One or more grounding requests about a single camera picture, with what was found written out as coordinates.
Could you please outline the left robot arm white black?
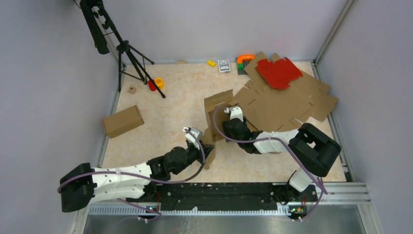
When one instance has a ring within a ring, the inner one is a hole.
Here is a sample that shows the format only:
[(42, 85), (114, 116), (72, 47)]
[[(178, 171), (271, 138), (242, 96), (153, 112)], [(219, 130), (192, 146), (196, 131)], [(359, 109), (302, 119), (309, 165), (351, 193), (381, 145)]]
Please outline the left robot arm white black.
[(196, 161), (204, 166), (214, 148), (202, 142), (198, 149), (188, 143), (187, 148), (174, 147), (163, 156), (120, 168), (93, 168), (89, 163), (82, 163), (59, 181), (61, 210), (70, 213), (118, 198), (151, 201), (156, 196), (155, 184), (172, 184), (171, 175), (181, 173)]

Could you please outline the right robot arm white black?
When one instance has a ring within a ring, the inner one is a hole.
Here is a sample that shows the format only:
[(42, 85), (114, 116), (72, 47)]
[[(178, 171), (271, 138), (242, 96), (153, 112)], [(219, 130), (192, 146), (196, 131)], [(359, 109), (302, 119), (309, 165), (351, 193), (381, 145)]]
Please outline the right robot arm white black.
[(249, 154), (293, 153), (299, 164), (288, 180), (286, 196), (298, 201), (316, 178), (326, 177), (341, 152), (341, 146), (311, 123), (286, 132), (251, 131), (234, 118), (222, 123), (225, 138), (237, 142)]

